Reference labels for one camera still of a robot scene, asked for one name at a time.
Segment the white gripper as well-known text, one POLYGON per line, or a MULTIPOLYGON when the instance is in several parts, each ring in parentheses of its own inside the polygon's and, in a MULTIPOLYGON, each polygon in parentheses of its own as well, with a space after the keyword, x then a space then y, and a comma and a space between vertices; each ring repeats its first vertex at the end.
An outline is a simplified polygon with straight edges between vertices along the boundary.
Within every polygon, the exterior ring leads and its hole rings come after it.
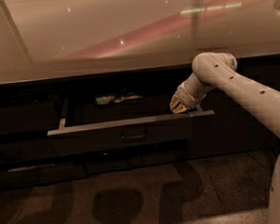
POLYGON ((177 93, 172 95, 170 110, 175 114, 193 110, 211 90, 213 90, 213 86, 204 84, 192 73, 179 85, 177 93))

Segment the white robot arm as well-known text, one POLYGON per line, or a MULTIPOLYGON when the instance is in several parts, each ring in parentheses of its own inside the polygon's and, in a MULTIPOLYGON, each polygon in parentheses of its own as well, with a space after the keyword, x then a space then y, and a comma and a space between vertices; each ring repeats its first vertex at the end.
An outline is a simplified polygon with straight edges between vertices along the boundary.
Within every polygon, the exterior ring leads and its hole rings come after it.
MULTIPOLYGON (((192 66, 192 74, 171 98, 172 112, 197 107, 209 91, 218 88, 280 139, 280 91, 239 74, 237 59, 228 53, 201 53, 192 66)), ((270 190, 267 224, 280 224, 280 154, 270 190)))

